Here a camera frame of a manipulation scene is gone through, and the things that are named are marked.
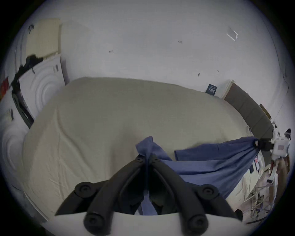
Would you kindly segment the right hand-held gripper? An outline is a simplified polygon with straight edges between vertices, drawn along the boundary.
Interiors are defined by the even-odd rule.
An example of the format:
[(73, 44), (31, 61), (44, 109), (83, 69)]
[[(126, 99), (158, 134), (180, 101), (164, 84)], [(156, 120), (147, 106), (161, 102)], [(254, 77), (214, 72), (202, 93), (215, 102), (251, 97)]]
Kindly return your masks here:
[(276, 161), (281, 157), (286, 157), (289, 153), (291, 141), (291, 129), (287, 129), (283, 135), (280, 135), (277, 129), (273, 129), (273, 136), (267, 140), (264, 147), (264, 139), (257, 139), (253, 142), (256, 149), (271, 153), (271, 160)]

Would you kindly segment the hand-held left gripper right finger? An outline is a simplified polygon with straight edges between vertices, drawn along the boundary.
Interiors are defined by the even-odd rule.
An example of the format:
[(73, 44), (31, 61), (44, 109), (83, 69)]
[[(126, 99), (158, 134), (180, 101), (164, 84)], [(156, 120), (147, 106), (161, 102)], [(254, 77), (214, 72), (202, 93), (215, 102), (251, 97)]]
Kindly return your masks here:
[(174, 201), (186, 235), (200, 236), (208, 230), (209, 219), (206, 214), (235, 219), (242, 223), (215, 186), (185, 182), (155, 154), (150, 155), (148, 165), (149, 177), (158, 177)]

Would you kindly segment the person's right hand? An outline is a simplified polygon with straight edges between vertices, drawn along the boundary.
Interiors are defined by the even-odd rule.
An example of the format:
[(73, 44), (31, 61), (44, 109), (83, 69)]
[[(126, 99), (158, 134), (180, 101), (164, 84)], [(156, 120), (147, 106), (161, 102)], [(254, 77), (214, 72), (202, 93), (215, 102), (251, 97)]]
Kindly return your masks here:
[(280, 157), (279, 159), (277, 159), (274, 163), (274, 167), (277, 167), (276, 174), (278, 175), (278, 183), (286, 184), (288, 168), (284, 158)]

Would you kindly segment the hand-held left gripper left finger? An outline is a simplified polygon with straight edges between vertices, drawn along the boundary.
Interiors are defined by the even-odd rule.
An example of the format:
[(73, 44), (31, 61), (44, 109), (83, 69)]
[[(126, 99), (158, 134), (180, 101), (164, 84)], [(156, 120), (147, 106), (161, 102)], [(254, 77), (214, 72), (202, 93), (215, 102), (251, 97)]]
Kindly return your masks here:
[(108, 235), (113, 213), (134, 215), (145, 192), (146, 157), (138, 155), (109, 180), (77, 184), (55, 216), (86, 212), (84, 228), (92, 235)]

